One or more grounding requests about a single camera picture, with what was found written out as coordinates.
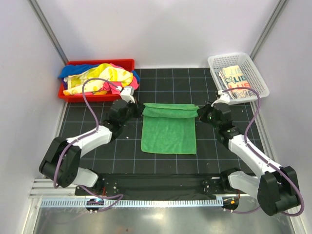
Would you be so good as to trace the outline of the green towel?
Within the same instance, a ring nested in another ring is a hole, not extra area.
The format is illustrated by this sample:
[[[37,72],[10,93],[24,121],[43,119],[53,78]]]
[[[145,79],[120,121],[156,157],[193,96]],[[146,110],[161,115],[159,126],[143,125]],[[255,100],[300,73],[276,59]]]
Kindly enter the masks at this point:
[[[141,150],[151,154],[195,155],[195,118],[193,104],[145,103]]]

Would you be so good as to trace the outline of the printed rabbit towel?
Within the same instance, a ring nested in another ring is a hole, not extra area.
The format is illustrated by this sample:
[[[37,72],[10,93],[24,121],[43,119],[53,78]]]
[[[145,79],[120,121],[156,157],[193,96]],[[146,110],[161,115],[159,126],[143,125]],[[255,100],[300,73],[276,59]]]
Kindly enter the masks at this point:
[[[226,86],[226,89],[237,88],[229,92],[231,98],[241,99],[255,96],[254,92],[246,89],[251,86],[238,65],[222,68],[218,72],[218,75]]]

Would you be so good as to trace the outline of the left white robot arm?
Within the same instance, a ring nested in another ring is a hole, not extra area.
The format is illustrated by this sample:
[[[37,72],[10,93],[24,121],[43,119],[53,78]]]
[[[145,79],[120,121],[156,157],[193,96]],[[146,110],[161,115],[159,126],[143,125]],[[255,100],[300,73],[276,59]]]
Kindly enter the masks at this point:
[[[94,129],[72,138],[54,138],[39,166],[39,172],[51,179],[56,188],[73,184],[92,195],[100,194],[104,189],[103,177],[91,169],[80,167],[81,157],[116,140],[124,124],[132,118],[142,117],[144,108],[145,105],[137,101],[114,101],[106,119]]]

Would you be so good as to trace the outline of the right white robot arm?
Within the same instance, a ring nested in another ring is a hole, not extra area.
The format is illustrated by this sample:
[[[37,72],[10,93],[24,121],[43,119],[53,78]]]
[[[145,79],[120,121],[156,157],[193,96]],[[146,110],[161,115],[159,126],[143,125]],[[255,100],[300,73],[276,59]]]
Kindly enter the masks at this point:
[[[298,186],[296,171],[282,167],[256,148],[241,130],[233,125],[232,113],[226,103],[207,103],[197,111],[199,120],[213,126],[217,140],[236,154],[252,170],[254,176],[239,169],[221,173],[220,189],[225,193],[240,190],[255,198],[264,213],[273,216],[285,213],[304,202]]]

